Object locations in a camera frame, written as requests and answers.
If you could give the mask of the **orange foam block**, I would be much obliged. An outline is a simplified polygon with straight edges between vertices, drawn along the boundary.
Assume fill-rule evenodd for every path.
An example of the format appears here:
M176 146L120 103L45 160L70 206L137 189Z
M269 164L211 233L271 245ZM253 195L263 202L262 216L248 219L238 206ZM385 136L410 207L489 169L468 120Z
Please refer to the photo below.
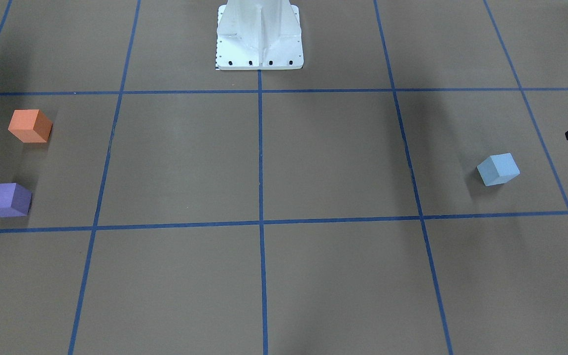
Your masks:
M39 109L17 109L7 130L23 143L47 143L52 126L52 121Z

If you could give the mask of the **light blue foam block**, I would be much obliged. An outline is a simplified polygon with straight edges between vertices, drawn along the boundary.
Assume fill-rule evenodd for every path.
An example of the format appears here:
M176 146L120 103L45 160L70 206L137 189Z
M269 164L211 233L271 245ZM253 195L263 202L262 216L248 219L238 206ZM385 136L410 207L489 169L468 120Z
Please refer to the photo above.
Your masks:
M485 186L505 184L520 175L512 153L491 155L476 166Z

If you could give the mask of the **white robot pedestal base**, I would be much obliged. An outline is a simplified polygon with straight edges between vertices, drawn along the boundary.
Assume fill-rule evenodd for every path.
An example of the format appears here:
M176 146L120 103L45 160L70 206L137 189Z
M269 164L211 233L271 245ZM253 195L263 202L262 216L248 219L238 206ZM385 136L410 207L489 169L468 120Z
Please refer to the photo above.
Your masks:
M216 70L303 68L300 11L288 0L228 0L217 15Z

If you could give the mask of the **purple foam block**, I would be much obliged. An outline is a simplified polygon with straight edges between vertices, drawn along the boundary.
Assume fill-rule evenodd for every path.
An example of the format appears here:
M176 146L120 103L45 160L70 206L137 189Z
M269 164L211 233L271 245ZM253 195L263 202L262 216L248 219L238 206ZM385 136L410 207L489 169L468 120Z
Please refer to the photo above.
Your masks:
M0 217L28 215L32 195L17 183L0 183Z

